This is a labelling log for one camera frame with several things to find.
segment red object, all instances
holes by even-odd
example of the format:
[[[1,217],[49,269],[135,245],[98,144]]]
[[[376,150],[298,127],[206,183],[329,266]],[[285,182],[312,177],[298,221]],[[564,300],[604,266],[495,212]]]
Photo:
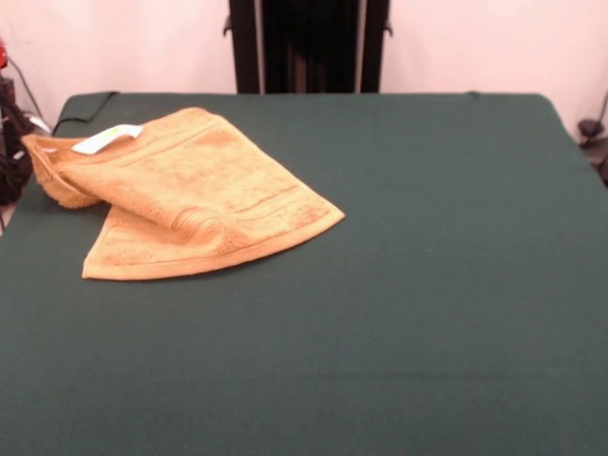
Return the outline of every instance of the red object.
[[[0,69],[4,68],[8,63],[7,49],[4,47],[4,41],[0,38]]]

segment wall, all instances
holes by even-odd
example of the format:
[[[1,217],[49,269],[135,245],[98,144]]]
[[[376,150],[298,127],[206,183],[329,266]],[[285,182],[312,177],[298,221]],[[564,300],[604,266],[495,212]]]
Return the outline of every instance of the wall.
[[[608,90],[607,18],[606,0],[391,0],[381,90],[540,92],[576,136]]]
[[[0,35],[54,122],[79,92],[235,92],[227,14],[228,0],[0,0]],[[608,89],[606,0],[391,0],[390,17],[383,91],[540,92],[574,134]]]
[[[54,123],[75,93],[235,92],[227,15],[228,0],[0,0],[0,36]]]

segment green table cover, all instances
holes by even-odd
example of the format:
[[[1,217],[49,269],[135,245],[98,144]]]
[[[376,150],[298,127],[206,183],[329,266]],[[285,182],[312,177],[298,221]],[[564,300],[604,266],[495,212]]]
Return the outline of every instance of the green table cover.
[[[217,273],[82,280],[107,206],[32,180],[0,239],[2,456],[608,454],[608,195],[544,98],[104,100],[57,135],[203,106],[347,218]]]

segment black device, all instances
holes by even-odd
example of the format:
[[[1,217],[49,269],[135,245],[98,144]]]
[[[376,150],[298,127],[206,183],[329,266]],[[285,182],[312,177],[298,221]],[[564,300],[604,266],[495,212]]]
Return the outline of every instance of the black device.
[[[390,0],[231,0],[238,93],[377,92]]]
[[[0,111],[0,205],[7,205],[19,200],[21,191],[31,175],[31,158],[25,153],[21,138],[32,132],[34,125],[26,119],[15,102],[13,81],[1,76]]]

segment folded towel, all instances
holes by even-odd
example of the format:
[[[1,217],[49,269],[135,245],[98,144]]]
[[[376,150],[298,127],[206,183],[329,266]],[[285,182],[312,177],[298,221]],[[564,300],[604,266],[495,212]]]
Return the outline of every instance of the folded towel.
[[[112,204],[84,278],[213,271],[294,247],[344,217],[225,119],[199,108],[145,123],[137,139],[96,155],[70,150],[78,139],[23,141],[38,182],[61,205]]]

